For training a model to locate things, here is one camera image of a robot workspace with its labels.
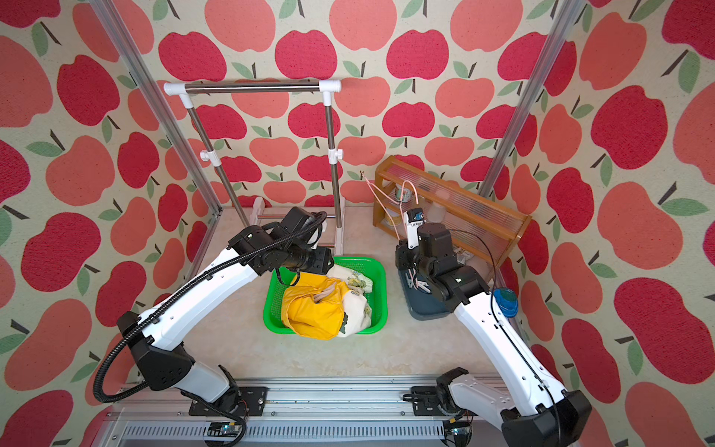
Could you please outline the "yellow jacket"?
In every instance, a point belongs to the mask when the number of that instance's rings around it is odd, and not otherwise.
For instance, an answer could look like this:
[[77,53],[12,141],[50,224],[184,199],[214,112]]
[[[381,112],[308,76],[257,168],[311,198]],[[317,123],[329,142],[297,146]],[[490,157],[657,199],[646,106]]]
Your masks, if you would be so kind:
[[347,286],[340,279],[302,274],[283,294],[281,321],[302,337],[331,340],[344,321],[343,296]]

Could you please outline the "pink wire hanger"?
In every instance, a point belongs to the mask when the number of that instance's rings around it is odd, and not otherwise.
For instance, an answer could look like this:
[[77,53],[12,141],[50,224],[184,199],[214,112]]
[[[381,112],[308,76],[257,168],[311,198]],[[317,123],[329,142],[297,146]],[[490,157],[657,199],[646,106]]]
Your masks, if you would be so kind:
[[[373,181],[362,177],[361,180],[367,184],[370,192],[374,196],[374,199],[377,201],[378,205],[383,209],[385,212],[385,216],[389,219],[393,232],[395,233],[396,238],[399,240],[400,239],[400,232],[398,232],[398,226],[396,224],[396,221],[394,220],[394,217],[387,211],[387,206],[385,206],[385,202],[383,202],[383,199],[386,199],[387,201],[395,204],[398,206],[398,210],[400,213],[402,213],[402,205],[405,203],[398,203],[394,197],[391,197],[388,193],[385,193],[382,189],[380,189]],[[417,189],[415,185],[411,181],[403,181],[400,186],[409,186],[413,190],[413,196],[415,198],[415,203],[419,204],[419,197],[417,196]]]

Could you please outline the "white dinosaur print jacket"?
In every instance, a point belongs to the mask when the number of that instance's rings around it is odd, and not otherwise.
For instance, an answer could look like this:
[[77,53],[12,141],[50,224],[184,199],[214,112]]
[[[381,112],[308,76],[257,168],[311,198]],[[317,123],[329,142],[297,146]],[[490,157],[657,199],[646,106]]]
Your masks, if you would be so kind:
[[374,289],[374,282],[357,270],[344,266],[333,266],[327,276],[340,279],[348,288],[343,296],[344,321],[338,337],[356,335],[372,326],[372,307],[367,294]]

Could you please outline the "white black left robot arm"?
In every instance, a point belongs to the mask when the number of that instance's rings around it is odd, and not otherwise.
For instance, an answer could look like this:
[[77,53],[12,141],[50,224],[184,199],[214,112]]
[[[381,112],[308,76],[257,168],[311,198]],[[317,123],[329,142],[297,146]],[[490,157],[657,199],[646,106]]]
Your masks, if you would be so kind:
[[326,212],[294,207],[279,222],[250,225],[197,276],[134,320],[123,320],[123,337],[143,377],[144,389],[179,389],[210,411],[237,420],[247,409],[225,368],[196,361],[184,338],[220,303],[265,273],[281,268],[295,274],[326,274],[331,250],[318,241]]

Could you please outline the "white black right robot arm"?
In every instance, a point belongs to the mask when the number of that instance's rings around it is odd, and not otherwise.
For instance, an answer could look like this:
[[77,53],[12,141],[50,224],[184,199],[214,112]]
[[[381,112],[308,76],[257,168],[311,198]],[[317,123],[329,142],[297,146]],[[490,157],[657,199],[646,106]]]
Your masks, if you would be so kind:
[[580,440],[592,406],[580,391],[569,391],[516,333],[488,283],[461,264],[451,232],[442,223],[410,223],[398,243],[398,269],[415,269],[430,292],[469,330],[508,388],[501,393],[464,369],[439,378],[441,405],[468,411],[498,428],[510,446],[570,446]]

